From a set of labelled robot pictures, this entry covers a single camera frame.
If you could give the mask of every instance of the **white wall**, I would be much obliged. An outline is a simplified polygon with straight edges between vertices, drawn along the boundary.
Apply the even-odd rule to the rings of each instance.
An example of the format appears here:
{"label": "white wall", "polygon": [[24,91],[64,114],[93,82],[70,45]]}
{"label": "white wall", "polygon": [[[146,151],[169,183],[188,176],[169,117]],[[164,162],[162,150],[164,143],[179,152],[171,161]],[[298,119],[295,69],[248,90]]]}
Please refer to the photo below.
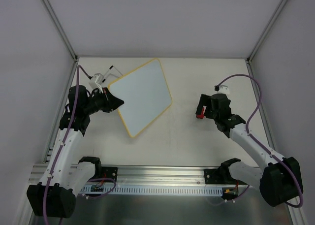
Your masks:
{"label": "white wall", "polygon": [[71,66],[40,0],[0,0],[0,224],[14,223]]}
{"label": "white wall", "polygon": [[309,224],[315,224],[314,14],[314,0],[290,0],[253,62],[276,145],[300,162]]}
{"label": "white wall", "polygon": [[280,0],[50,0],[78,55],[247,58]]}

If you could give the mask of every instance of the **white table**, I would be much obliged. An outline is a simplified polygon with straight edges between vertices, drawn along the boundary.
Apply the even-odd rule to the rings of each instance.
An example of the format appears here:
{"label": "white table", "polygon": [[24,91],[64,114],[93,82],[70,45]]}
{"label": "white table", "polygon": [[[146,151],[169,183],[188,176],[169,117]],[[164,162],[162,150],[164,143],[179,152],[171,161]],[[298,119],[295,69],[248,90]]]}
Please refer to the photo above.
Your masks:
{"label": "white table", "polygon": [[[79,64],[89,73],[105,73],[114,65],[127,73],[150,58],[80,58]],[[236,73],[248,74],[244,60],[224,59],[160,59],[173,104],[141,134],[132,139],[118,115],[98,112],[91,122],[74,156],[100,157],[102,164],[219,166],[230,158],[239,158],[256,166],[250,156],[236,143],[219,132],[213,120],[199,120],[195,111],[201,94],[215,93],[214,85]],[[108,78],[107,85],[113,81]],[[81,72],[80,84],[91,91],[88,79]],[[225,83],[231,91],[232,112],[245,120],[256,106],[252,84],[245,77]],[[257,114],[251,129],[267,142],[261,117]]]}

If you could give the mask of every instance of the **yellow border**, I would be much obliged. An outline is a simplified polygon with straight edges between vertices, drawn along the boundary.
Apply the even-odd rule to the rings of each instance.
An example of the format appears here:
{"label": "yellow border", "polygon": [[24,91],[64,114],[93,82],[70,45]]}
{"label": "yellow border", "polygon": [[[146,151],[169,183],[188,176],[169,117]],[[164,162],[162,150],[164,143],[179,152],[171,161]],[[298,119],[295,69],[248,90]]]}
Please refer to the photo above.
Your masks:
{"label": "yellow border", "polygon": [[150,62],[152,62],[152,61],[154,61],[154,60],[158,60],[160,66],[161,66],[162,73],[163,73],[163,76],[164,76],[164,79],[165,79],[165,82],[166,82],[166,86],[167,86],[169,95],[171,96],[171,104],[170,104],[169,106],[167,106],[167,107],[166,107],[159,115],[157,115],[152,121],[150,121],[150,122],[149,122],[141,131],[139,131],[135,136],[132,136],[132,135],[130,134],[129,129],[128,129],[128,127],[127,127],[127,125],[126,125],[126,123],[125,123],[125,121],[124,121],[124,119],[123,119],[123,117],[122,117],[122,115],[121,115],[121,113],[120,113],[120,111],[119,111],[119,108],[118,108],[118,109],[117,109],[117,110],[118,110],[118,114],[119,114],[119,116],[120,116],[120,118],[121,118],[121,120],[122,120],[122,122],[123,122],[123,124],[124,124],[124,126],[125,126],[125,128],[126,128],[126,130],[127,130],[127,132],[128,132],[128,135],[129,135],[131,138],[135,138],[136,136],[138,136],[145,128],[147,128],[152,122],[154,122],[154,120],[155,120],[156,118],[158,118],[159,116],[161,116],[161,115],[173,104],[173,98],[172,98],[171,92],[169,91],[169,87],[168,87],[168,84],[167,84],[167,81],[166,81],[166,78],[165,78],[165,74],[164,74],[164,71],[163,71],[162,63],[161,63],[161,61],[160,61],[158,58],[154,58],[154,59],[152,59],[152,60],[150,60],[150,61],[148,61],[148,62],[142,64],[141,66],[137,67],[135,70],[130,71],[130,72],[128,72],[127,74],[123,75],[122,77],[116,79],[115,81],[113,81],[112,83],[110,83],[110,84],[108,85],[108,90],[110,91],[111,85],[113,85],[115,82],[117,82],[117,81],[123,79],[125,76],[128,76],[129,74],[133,73],[134,71],[137,71],[139,68],[145,66],[146,64],[148,64],[148,63],[150,63]]}

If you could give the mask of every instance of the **red object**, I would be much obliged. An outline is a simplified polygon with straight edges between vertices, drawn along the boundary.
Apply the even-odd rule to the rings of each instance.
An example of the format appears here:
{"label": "red object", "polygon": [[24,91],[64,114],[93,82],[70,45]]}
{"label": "red object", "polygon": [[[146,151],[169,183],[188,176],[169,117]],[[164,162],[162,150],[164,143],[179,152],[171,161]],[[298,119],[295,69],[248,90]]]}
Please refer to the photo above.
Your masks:
{"label": "red object", "polygon": [[205,111],[205,107],[202,107],[201,114],[196,115],[196,118],[203,119],[203,117],[204,117],[204,115],[203,115],[204,111]]}

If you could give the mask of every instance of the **whiteboard with yellow border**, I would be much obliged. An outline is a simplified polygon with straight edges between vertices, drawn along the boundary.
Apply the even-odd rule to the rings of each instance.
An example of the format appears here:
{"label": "whiteboard with yellow border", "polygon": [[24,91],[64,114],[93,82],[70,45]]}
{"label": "whiteboard with yellow border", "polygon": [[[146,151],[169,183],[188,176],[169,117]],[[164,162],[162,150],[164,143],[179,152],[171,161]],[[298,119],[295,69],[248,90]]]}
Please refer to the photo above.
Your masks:
{"label": "whiteboard with yellow border", "polygon": [[132,138],[172,104],[159,59],[150,60],[115,80],[108,89],[125,102],[118,108],[118,112]]}

